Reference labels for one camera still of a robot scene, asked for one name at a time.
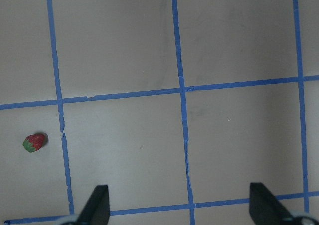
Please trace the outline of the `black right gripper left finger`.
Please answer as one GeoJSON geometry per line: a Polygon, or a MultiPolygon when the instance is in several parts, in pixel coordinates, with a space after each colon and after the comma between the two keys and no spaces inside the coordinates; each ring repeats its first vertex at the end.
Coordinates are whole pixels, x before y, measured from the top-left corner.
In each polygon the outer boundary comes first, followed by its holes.
{"type": "Polygon", "coordinates": [[[107,225],[110,219],[109,189],[98,185],[77,218],[78,225],[107,225]]]}

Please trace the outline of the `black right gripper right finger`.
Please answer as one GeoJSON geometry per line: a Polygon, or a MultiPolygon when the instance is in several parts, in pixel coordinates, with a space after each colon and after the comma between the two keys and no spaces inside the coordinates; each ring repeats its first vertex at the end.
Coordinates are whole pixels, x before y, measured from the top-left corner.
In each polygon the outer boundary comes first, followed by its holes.
{"type": "Polygon", "coordinates": [[[250,183],[249,214],[255,225],[293,225],[293,215],[263,183],[250,183]]]}

